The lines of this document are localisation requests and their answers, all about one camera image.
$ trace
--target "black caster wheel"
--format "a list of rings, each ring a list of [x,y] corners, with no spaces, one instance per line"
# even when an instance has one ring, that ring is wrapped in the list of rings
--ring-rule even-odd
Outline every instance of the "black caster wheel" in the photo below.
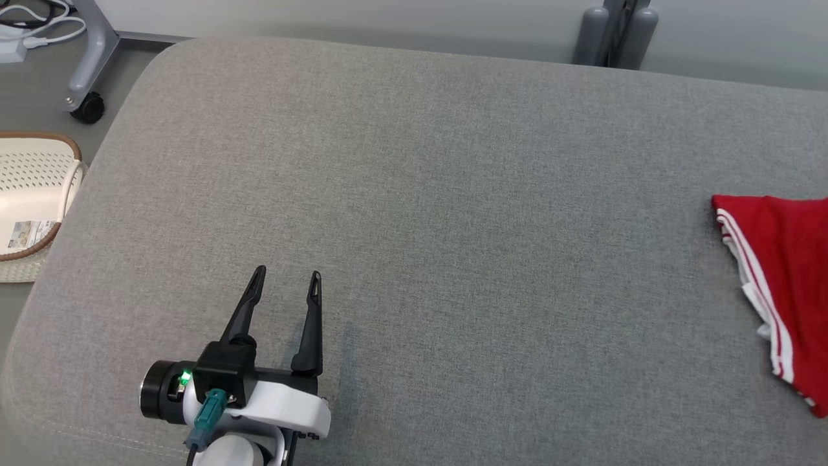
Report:
[[[81,123],[92,124],[104,116],[104,98],[97,92],[90,92],[81,102],[80,107],[70,113],[72,118]]]

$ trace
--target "gray floor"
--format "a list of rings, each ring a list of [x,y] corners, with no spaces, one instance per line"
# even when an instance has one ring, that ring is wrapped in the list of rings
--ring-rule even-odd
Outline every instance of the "gray floor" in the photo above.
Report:
[[[57,109],[85,48],[86,36],[82,36],[65,44],[31,50],[22,63],[1,64],[0,130],[67,134],[80,146],[84,160],[91,162],[132,84],[164,46],[122,42],[95,88],[103,96],[107,111],[93,125],[77,122]],[[29,284],[0,284],[0,364],[30,289]],[[38,465],[13,437],[1,415],[0,452],[3,464]]]

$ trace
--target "robotic arm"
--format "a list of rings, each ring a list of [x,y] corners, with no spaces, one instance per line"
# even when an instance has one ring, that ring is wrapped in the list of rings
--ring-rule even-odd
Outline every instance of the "robotic arm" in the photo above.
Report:
[[[330,409],[317,396],[322,373],[322,277],[314,272],[299,352],[291,370],[255,367],[249,335],[262,297],[259,265],[221,338],[197,362],[157,361],[141,384],[145,417],[193,428],[188,466],[291,466],[299,439],[323,439]]]

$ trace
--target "red garment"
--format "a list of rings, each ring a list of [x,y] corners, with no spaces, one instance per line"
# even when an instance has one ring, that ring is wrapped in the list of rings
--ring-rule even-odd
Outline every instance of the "red garment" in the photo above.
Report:
[[[773,373],[826,417],[828,198],[716,195],[713,208],[742,290],[769,330]]]

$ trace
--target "teal connector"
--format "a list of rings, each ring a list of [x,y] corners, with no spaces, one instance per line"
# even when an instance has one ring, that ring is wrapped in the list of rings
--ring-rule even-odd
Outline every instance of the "teal connector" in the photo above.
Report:
[[[207,399],[201,405],[199,415],[195,417],[193,430],[184,441],[187,449],[192,449],[193,445],[200,452],[207,448],[207,444],[213,437],[213,430],[219,423],[221,415],[224,414],[225,408],[227,408],[227,392],[219,388],[209,391]]]

